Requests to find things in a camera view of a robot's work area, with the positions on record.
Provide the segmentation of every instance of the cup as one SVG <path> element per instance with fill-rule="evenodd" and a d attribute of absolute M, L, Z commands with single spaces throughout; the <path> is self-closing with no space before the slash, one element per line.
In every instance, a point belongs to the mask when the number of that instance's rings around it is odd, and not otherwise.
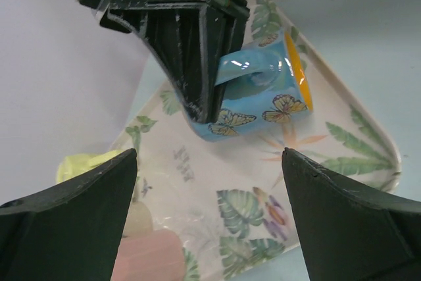
<path fill-rule="evenodd" d="M 189 121 L 206 141 L 220 141 L 308 116 L 312 99 L 299 54 L 283 29 L 221 58 L 216 85 L 227 83 L 217 122 Z"/>

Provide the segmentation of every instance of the white tray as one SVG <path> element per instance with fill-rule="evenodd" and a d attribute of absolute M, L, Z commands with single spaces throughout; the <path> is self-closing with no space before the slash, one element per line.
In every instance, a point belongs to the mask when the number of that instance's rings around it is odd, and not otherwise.
<path fill-rule="evenodd" d="M 284 147 L 386 192 L 400 177 L 393 141 L 314 47 L 271 0 L 248 1 L 245 43 L 281 25 L 290 32 L 306 68 L 314 114 L 294 125 L 207 143 L 190 129 L 165 82 L 112 146 L 138 149 L 135 198 L 148 206 L 154 229 L 173 230 L 183 241 L 186 281 L 227 280 L 299 245 L 282 177 Z"/>

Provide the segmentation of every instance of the butterfly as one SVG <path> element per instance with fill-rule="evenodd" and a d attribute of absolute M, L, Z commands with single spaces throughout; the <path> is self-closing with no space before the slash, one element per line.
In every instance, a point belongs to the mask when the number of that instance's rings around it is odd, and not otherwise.
<path fill-rule="evenodd" d="M 265 111 L 263 119 L 274 123 L 288 123 L 291 120 L 291 113 L 298 113 L 307 109 L 307 106 L 300 100 L 295 100 L 291 95 L 277 95 L 273 104 L 276 109 Z"/>
<path fill-rule="evenodd" d="M 150 190 L 150 189 L 152 189 L 152 187 L 151 186 L 149 186 L 148 184 L 147 184 L 147 181 L 146 181 L 146 178 L 144 178 L 143 179 L 143 189 L 142 189 L 142 194 L 143 194 L 143 197 L 145 197 L 146 196 L 146 194 L 147 194 L 147 192 Z"/>
<path fill-rule="evenodd" d="M 243 115 L 241 113 L 233 113 L 228 109 L 221 109 L 218 121 L 215 124 L 209 124 L 208 129 L 217 135 L 237 136 L 238 133 L 234 130 L 236 126 L 248 124 L 256 119 L 255 115 Z"/>
<path fill-rule="evenodd" d="M 265 47 L 265 46 L 268 46 L 268 45 L 270 45 L 270 44 L 272 44 L 272 43 L 274 43 L 277 39 L 278 39 L 278 37 L 279 37 L 279 34 L 277 34 L 277 33 L 273 33 L 273 34 L 270 34 L 269 36 L 266 36 L 260 43 L 259 43 L 259 46 L 260 47 Z"/>

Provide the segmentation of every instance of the yellow object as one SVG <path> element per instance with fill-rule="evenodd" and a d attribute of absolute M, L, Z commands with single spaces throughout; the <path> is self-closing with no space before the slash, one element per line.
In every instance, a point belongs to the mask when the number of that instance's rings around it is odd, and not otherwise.
<path fill-rule="evenodd" d="M 311 100 L 310 88 L 307 79 L 305 78 L 303 66 L 301 65 L 300 56 L 295 48 L 294 41 L 288 33 L 285 33 L 285 40 L 291 59 L 291 65 L 294 72 L 295 80 L 299 86 L 304 102 L 310 111 L 313 111 L 313 102 Z"/>
<path fill-rule="evenodd" d="M 108 153 L 98 154 L 77 154 L 64 158 L 57 170 L 56 183 L 67 181 L 88 172 L 95 167 L 109 161 L 110 159 L 121 154 L 123 151 L 109 151 Z"/>

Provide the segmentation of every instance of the beige object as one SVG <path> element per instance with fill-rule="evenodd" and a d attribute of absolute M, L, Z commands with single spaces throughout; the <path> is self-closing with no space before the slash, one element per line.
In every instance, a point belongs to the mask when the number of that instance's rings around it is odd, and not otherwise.
<path fill-rule="evenodd" d="M 142 237 L 153 232 L 153 220 L 149 209 L 142 202 L 133 202 L 127 213 L 123 235 Z"/>
<path fill-rule="evenodd" d="M 183 245 L 170 230 L 123 238 L 112 281 L 182 281 L 186 273 Z"/>

